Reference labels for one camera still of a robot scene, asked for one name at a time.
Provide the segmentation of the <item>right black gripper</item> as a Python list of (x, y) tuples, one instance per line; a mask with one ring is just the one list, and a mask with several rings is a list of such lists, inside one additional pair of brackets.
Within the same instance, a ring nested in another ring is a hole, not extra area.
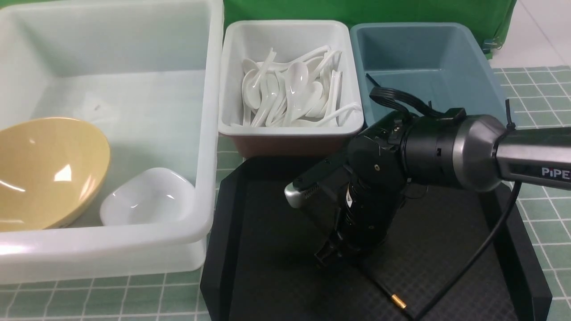
[(401, 191), (369, 185), (352, 176), (339, 195), (335, 229), (314, 255), (320, 267), (377, 248), (388, 235), (393, 219), (404, 204)]

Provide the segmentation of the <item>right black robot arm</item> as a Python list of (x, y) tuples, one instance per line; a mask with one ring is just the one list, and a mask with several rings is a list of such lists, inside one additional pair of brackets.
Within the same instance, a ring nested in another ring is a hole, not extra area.
[(316, 258), (329, 265), (381, 244), (411, 183), (485, 193), (502, 181), (570, 189), (570, 128), (516, 130), (490, 115), (393, 111), (347, 145), (351, 179)]

